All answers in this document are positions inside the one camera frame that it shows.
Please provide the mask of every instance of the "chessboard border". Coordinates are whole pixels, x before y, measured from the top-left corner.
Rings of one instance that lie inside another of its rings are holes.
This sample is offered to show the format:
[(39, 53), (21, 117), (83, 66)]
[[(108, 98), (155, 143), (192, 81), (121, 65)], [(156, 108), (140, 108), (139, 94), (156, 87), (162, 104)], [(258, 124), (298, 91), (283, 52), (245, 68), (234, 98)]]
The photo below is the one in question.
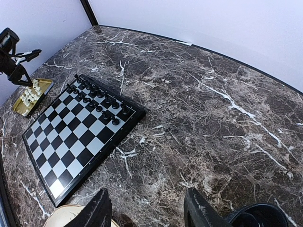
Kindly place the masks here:
[(132, 115), (131, 119), (128, 119), (127, 122), (123, 125), (123, 129), (115, 138), (112, 140), (111, 143), (105, 145), (103, 148), (103, 152), (98, 152), (92, 159), (93, 161), (90, 162), (90, 165), (83, 168), (82, 173), (80, 176), (75, 177), (74, 183), (70, 185), (70, 187), (67, 187), (62, 192), (63, 195), (59, 196), (57, 199), (55, 199), (52, 196), (51, 190), (49, 189), (49, 186), (47, 185), (46, 181), (42, 177), (39, 168), (36, 165), (35, 159), (33, 157), (33, 154), (31, 152), (31, 149), (29, 148), (29, 145), (27, 143), (27, 139), (25, 137), (25, 134), (27, 133), (28, 129), (30, 129), (33, 124), (40, 118), (41, 115), (45, 113), (45, 111), (52, 106), (52, 104), (65, 92), (67, 91), (67, 87), (39, 114), (39, 116), (30, 124), (30, 126), (26, 129), (26, 131), (22, 135), (23, 142), (26, 146), (27, 153), (29, 155), (29, 158), (33, 164), (33, 167), (35, 169), (35, 172), (37, 173), (39, 180), (42, 183), (43, 188), (45, 189), (45, 192), (47, 193), (48, 197), (50, 198), (52, 204), (57, 208), (61, 205), (63, 205), (80, 187), (81, 185), (88, 179), (88, 177), (105, 161), (105, 159), (110, 155), (110, 153), (119, 145), (119, 143), (131, 132), (131, 130), (140, 122), (140, 120), (146, 115), (145, 109), (137, 104), (134, 104), (133, 100), (131, 100), (128, 97), (125, 97), (124, 95), (118, 94), (118, 92), (111, 87), (108, 87), (104, 85), (103, 83), (96, 81), (89, 76), (86, 76), (84, 74), (81, 74), (79, 76), (80, 78), (84, 78), (85, 80), (88, 80), (90, 82), (96, 83), (100, 87), (102, 87), (103, 91), (105, 91), (107, 94), (111, 95), (112, 97), (119, 98), (126, 103), (127, 106), (131, 107), (133, 110), (135, 110), (135, 113)]

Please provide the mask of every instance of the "black pole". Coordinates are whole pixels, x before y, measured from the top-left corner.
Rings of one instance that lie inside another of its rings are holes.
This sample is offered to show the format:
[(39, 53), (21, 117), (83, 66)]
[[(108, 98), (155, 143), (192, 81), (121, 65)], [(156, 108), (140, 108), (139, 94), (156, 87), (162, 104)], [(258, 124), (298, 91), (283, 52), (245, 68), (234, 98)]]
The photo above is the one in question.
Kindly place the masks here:
[(80, 1), (82, 3), (82, 6), (83, 6), (88, 18), (89, 18), (89, 21), (90, 21), (91, 25), (93, 25), (93, 26), (99, 25), (98, 21), (95, 17), (95, 14), (94, 14), (93, 10), (90, 7), (89, 1), (88, 0), (80, 0)]

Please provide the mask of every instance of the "robotic arm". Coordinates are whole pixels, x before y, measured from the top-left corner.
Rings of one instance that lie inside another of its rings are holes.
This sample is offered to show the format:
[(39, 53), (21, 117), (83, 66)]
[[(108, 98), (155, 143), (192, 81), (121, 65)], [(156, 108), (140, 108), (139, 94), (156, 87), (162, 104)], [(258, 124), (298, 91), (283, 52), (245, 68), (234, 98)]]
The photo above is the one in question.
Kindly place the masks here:
[[(4, 29), (0, 33), (0, 74), (5, 73), (8, 76), (8, 80), (13, 84), (31, 87), (33, 82), (26, 69), (20, 63), (31, 61), (39, 56), (41, 50), (16, 54), (16, 44), (19, 40), (16, 33), (9, 28)], [(22, 80), (23, 75), (25, 75), (27, 81)]]

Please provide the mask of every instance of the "white wall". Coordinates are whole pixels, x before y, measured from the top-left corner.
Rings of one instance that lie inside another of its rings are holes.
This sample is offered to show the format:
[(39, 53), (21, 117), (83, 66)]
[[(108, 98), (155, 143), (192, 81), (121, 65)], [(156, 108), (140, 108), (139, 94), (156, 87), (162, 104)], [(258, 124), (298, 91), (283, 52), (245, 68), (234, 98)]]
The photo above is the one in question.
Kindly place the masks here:
[[(9, 27), (20, 38), (17, 52), (42, 50), (39, 57), (23, 63), (29, 75), (91, 27), (80, 0), (0, 0), (0, 15), (0, 32)], [(16, 88), (5, 74), (0, 76), (0, 105)]]
[(303, 91), (303, 1), (90, 0), (101, 25), (225, 54)]

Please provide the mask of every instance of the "checkered board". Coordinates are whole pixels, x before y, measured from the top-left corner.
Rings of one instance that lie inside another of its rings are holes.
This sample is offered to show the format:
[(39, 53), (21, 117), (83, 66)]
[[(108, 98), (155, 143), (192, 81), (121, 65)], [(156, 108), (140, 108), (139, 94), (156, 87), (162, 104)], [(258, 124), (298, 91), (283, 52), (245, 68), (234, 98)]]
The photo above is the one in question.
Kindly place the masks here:
[[(55, 207), (64, 203), (112, 150), (144, 117), (143, 108), (115, 94), (104, 85), (81, 75), (121, 106), (114, 109), (75, 80), (71, 86), (78, 94), (65, 89), (23, 134), (23, 140), (34, 168)], [(118, 125), (105, 120), (101, 112), (79, 98), (89, 97), (103, 110), (119, 119)]]

